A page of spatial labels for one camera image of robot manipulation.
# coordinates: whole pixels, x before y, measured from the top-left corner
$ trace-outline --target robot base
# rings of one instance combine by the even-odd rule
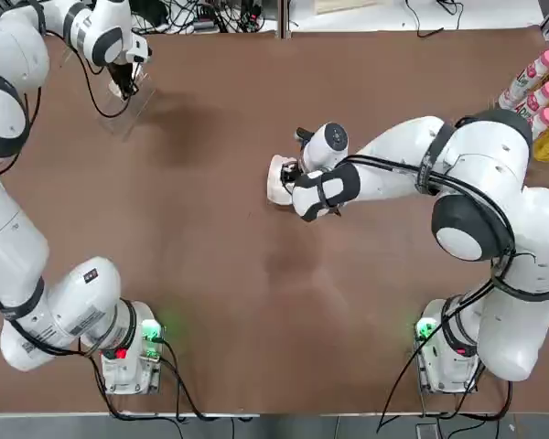
[[[445,300],[429,303],[417,322],[414,332],[414,349],[441,323],[441,309]],[[476,390],[473,378],[480,364],[478,355],[464,357],[452,349],[439,330],[421,349],[416,359],[419,389],[427,393],[465,393]]]
[[[143,321],[151,321],[155,317],[142,302],[132,302],[132,305],[136,312],[136,331],[132,345],[123,353],[123,358],[108,359],[102,355],[102,374],[108,394],[155,394],[159,391],[161,363],[158,358],[145,355],[146,341],[143,337]]]

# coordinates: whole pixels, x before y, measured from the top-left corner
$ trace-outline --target brown table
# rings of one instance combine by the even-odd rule
[[[31,140],[4,178],[48,239],[48,281],[111,258],[124,296],[168,325],[205,411],[378,412],[425,304],[464,292],[487,267],[439,249],[429,198],[353,205],[307,225],[267,203],[270,158],[296,153],[299,125],[342,123],[355,150],[408,118],[484,109],[543,49],[540,33],[149,41],[157,93],[126,141],[95,119],[71,60],[53,66]],[[0,412],[104,411],[91,374],[81,359],[21,373],[0,354]],[[480,387],[465,408],[497,411],[503,386],[488,377]],[[119,403],[170,411],[173,398],[167,377],[161,396]],[[549,412],[549,337],[512,409]],[[420,410],[413,373],[391,410]]]

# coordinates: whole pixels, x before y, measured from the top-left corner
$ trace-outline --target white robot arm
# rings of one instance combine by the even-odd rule
[[[523,185],[533,142],[528,124],[502,110],[456,127],[423,117],[394,126],[351,156],[348,136],[335,123],[297,135],[300,156],[273,158],[267,196],[292,205],[303,220],[351,202],[421,192],[435,197],[431,230],[452,256],[509,260],[512,250],[504,275],[493,269],[491,291],[455,319],[443,317],[477,289],[427,306],[421,321],[444,325],[422,357],[430,391],[464,392],[479,360],[504,380],[526,380],[549,327],[549,189]],[[429,178],[431,171],[471,190],[440,184]]]
[[[16,7],[0,16],[0,163],[20,152],[30,131],[20,96],[41,87],[48,73],[46,31],[62,35],[96,66],[145,62],[146,41],[131,32],[128,0],[99,0],[91,11],[81,2],[50,0]],[[42,272],[48,245],[0,182],[0,311],[5,322],[0,348],[19,370],[34,369],[78,337],[90,352],[102,352],[108,392],[154,390],[158,358],[148,355],[144,322],[154,322],[140,302],[120,298],[120,275],[96,257],[48,287]]]

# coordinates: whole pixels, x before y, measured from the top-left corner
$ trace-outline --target green indicator light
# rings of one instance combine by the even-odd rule
[[[159,337],[161,333],[161,326],[156,320],[147,319],[143,320],[143,338],[145,340],[152,340],[155,337]]]
[[[416,324],[417,335],[421,339],[427,339],[437,327],[437,322],[434,318],[423,317]]]

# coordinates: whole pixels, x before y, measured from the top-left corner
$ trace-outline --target pink bottle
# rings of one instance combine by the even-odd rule
[[[529,117],[527,121],[533,129],[533,140],[535,140],[549,127],[549,108],[543,108],[541,112]]]
[[[526,98],[520,101],[513,110],[520,116],[528,118],[535,116],[539,110],[549,103],[549,81],[539,90],[529,93]]]
[[[529,64],[514,79],[512,84],[498,98],[498,104],[501,108],[509,110],[512,106],[524,98],[527,91],[549,71],[549,50]]]

